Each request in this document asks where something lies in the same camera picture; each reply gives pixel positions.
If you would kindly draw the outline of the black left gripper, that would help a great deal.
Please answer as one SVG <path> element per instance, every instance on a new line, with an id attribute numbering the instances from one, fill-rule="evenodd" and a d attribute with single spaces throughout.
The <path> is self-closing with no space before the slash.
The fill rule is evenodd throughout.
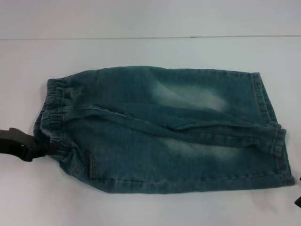
<path id="1" fill-rule="evenodd" d="M 57 148 L 50 138 L 38 138 L 28 135 L 18 129 L 9 128 L 9 130 L 0 131 L 0 153 L 9 154 L 27 162 L 33 160 L 33 156 L 55 155 Z"/>

